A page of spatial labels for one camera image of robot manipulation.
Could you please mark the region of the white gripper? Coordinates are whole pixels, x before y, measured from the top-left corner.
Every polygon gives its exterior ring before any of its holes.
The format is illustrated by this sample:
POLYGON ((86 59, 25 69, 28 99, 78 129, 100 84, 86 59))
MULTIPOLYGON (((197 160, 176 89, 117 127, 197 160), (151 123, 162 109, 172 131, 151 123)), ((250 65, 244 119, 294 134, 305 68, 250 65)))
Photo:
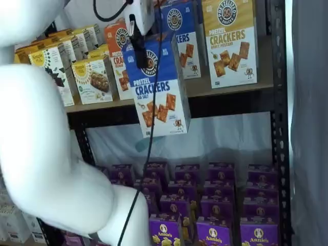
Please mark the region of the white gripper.
POLYGON ((154 4, 152 0, 134 0, 127 4, 124 17, 133 46, 138 68, 146 67, 146 49, 144 36, 152 28, 154 17, 154 4))

